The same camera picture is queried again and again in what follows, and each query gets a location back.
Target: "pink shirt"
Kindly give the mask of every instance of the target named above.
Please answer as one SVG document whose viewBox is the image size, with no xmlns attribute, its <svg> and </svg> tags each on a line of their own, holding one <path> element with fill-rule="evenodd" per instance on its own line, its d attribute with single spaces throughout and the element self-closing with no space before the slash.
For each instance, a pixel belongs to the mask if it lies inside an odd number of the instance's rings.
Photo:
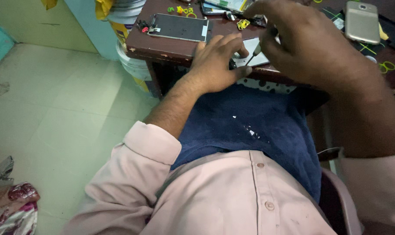
<svg viewBox="0 0 395 235">
<path fill-rule="evenodd" d="M 335 234 L 302 185 L 262 152 L 216 153 L 170 172 L 181 147 L 136 122 L 62 233 Z M 345 158 L 342 167 L 359 217 L 395 227 L 395 156 Z"/>
</svg>

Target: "hairy forearm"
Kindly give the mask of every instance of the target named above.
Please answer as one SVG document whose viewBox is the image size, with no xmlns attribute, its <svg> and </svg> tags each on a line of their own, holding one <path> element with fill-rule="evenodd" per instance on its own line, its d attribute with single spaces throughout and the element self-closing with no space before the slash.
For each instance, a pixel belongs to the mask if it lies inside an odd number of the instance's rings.
<svg viewBox="0 0 395 235">
<path fill-rule="evenodd" d="M 190 111 L 200 97 L 200 92 L 188 81 L 186 75 L 181 78 L 158 104 L 144 123 L 154 124 L 179 138 Z"/>
<path fill-rule="evenodd" d="M 332 134 L 348 157 L 395 155 L 395 97 L 380 75 L 331 92 Z"/>
</svg>

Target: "gold smartphone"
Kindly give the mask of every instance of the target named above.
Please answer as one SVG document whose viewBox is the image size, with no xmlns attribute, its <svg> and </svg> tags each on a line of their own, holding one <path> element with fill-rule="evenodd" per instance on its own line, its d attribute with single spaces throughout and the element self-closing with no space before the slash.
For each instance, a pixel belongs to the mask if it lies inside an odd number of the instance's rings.
<svg viewBox="0 0 395 235">
<path fill-rule="evenodd" d="M 372 4 L 348 1 L 345 5 L 345 36 L 363 43 L 379 44 L 378 8 Z"/>
</svg>

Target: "tile floor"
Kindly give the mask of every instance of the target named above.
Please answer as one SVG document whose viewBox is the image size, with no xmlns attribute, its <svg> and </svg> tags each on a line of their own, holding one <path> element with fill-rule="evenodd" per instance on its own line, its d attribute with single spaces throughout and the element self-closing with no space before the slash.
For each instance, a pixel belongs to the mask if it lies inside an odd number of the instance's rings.
<svg viewBox="0 0 395 235">
<path fill-rule="evenodd" d="M 0 161 L 41 195 L 36 234 L 58 234 L 113 146 L 158 103 L 119 61 L 18 44 L 0 63 Z"/>
</svg>

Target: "hand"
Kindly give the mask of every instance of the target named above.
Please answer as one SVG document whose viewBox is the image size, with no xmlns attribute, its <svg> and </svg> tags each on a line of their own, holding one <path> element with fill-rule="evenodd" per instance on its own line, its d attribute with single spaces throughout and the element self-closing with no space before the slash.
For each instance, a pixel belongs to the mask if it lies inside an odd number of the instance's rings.
<svg viewBox="0 0 395 235">
<path fill-rule="evenodd" d="M 260 36 L 263 53 L 294 81 L 331 91 L 364 85 L 372 76 L 381 77 L 377 66 L 352 47 L 318 10 L 288 0 L 261 0 L 244 16 L 258 14 L 266 15 L 281 36 L 280 45 L 266 30 Z"/>
<path fill-rule="evenodd" d="M 196 47 L 192 69 L 179 82 L 193 86 L 198 95 L 219 92 L 249 75 L 252 68 L 242 66 L 229 70 L 229 60 L 235 52 L 240 56 L 249 55 L 242 42 L 241 34 L 217 35 L 206 45 L 199 42 Z"/>
</svg>

